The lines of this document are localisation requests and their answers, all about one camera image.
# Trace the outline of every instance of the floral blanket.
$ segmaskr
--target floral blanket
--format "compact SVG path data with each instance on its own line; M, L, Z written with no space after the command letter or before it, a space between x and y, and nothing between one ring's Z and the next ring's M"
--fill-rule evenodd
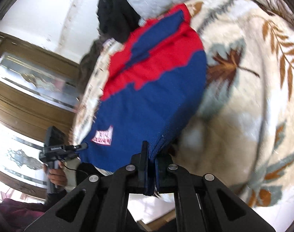
M213 173L251 207L275 205L284 190L294 195L294 27L253 0L186 5L208 71L202 102L178 138L173 159L190 173ZM111 41L100 55L72 144L96 121L109 57L121 48Z

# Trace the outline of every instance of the human hand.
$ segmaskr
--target human hand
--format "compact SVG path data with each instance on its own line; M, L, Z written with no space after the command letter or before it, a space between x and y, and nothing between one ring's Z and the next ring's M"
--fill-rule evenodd
M49 169L48 179L53 184L56 184L61 187L65 187L68 184L68 179L62 170L64 167L64 164L60 161L59 162L59 168L58 169ZM44 172L47 173L48 167L44 164Z

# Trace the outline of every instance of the silver screw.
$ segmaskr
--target silver screw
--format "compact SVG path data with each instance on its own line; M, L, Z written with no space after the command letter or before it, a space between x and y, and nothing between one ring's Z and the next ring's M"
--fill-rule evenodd
M176 170L178 168L178 166L176 164L169 164L168 165L168 169L170 170Z
M99 177L97 175L91 175L89 177L90 182L97 182L99 180Z
M133 171L133 170L135 170L135 166L134 165L127 165L126 170L127 171Z
M205 175L205 180L207 180L207 181L213 181L214 179L215 179L215 177L210 173Z

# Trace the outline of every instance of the white wall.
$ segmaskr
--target white wall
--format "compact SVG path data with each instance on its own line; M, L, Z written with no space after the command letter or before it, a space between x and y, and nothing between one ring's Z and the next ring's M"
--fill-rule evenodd
M98 37L98 0L17 0L0 31L79 63Z

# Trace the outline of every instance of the triangular cutout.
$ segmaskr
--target triangular cutout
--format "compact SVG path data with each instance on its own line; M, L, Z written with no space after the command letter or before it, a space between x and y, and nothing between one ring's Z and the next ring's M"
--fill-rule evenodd
M85 191L82 190L77 195L75 195L67 204L60 208L57 211L56 216L67 222L73 222L84 197Z
M246 215L246 212L221 189L217 190L217 194L229 221L234 221Z

